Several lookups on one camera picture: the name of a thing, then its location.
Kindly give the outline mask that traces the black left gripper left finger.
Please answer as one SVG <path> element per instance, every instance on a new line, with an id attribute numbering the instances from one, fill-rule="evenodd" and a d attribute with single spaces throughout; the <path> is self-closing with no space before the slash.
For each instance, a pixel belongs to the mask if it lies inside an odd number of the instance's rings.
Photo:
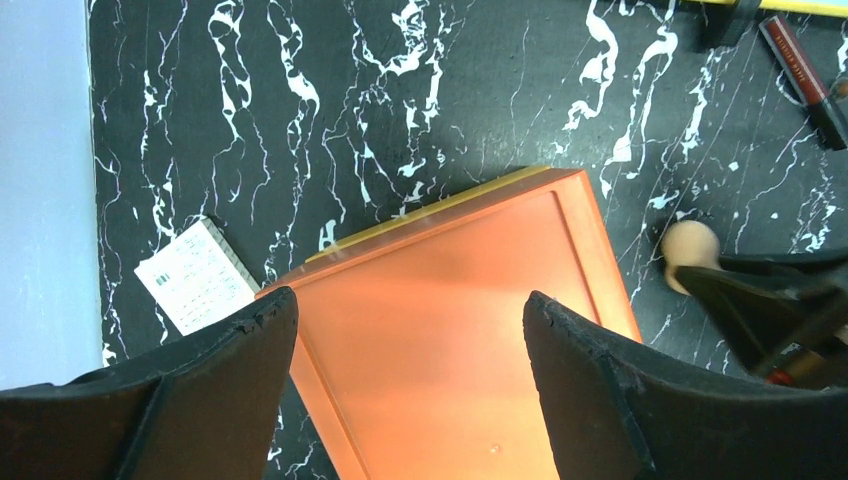
<path id="1" fill-rule="evenodd" d="M 5 479 L 259 479 L 298 329 L 280 287 L 64 385 L 1 394 Z"/>

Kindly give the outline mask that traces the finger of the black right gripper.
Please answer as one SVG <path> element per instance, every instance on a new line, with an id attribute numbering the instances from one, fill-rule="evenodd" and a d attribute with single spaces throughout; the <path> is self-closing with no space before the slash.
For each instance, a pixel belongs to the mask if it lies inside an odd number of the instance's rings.
<path id="1" fill-rule="evenodd" d="M 847 327 L 846 255 L 726 255 L 719 263 L 679 267 L 675 277 L 750 374 L 766 378 L 792 351 Z"/>

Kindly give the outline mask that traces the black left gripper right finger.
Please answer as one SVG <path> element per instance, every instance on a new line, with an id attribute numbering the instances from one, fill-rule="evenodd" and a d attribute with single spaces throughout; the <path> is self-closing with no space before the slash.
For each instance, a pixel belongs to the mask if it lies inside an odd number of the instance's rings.
<path id="1" fill-rule="evenodd" d="M 843 479 L 847 392 L 722 375 L 542 292 L 523 332 L 563 479 Z"/>

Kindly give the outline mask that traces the beige gourd makeup sponge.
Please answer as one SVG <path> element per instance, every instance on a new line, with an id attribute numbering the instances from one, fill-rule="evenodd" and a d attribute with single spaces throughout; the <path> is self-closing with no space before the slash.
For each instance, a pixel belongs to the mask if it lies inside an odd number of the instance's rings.
<path id="1" fill-rule="evenodd" d="M 683 220 L 671 225 L 662 236 L 660 250 L 665 260 L 666 283 L 686 296 L 690 293 L 675 277 L 679 267 L 721 270 L 719 239 L 711 228 L 699 221 Z"/>

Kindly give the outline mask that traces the white eyeshadow palette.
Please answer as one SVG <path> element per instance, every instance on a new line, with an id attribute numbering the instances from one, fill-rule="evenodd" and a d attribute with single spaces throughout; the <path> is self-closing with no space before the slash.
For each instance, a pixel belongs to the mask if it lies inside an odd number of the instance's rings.
<path id="1" fill-rule="evenodd" d="M 183 336 L 252 303 L 259 283 L 208 217 L 202 217 L 134 273 Z"/>

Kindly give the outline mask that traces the orange drawer organizer box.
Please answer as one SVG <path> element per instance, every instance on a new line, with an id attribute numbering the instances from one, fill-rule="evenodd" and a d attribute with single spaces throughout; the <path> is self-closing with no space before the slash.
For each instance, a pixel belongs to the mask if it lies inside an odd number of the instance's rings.
<path id="1" fill-rule="evenodd" d="M 588 175 L 527 167 L 287 273 L 290 374 L 343 479 L 553 479 L 523 334 L 534 291 L 640 339 Z"/>

